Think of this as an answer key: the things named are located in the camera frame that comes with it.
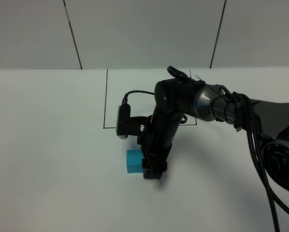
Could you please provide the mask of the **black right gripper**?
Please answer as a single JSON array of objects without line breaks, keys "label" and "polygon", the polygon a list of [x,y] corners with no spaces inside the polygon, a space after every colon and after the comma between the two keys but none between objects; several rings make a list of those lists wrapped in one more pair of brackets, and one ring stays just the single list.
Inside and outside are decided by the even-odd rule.
[{"label": "black right gripper", "polygon": [[156,108],[146,122],[144,134],[138,138],[144,154],[142,169],[144,179],[161,179],[167,171],[167,157],[172,140],[181,123],[183,113],[174,110],[164,113]]}]

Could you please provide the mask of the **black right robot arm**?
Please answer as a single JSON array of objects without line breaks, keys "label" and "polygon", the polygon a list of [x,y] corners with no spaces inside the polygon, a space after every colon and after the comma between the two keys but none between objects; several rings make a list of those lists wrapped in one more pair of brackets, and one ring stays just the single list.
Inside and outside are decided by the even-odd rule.
[{"label": "black right robot arm", "polygon": [[270,177],[289,191],[289,103],[250,99],[222,85],[194,80],[174,67],[167,70],[172,78],[156,84],[156,106],[138,138],[146,179],[159,179],[167,170],[166,159],[178,126],[186,116],[193,116],[245,130],[262,182],[267,184]]}]

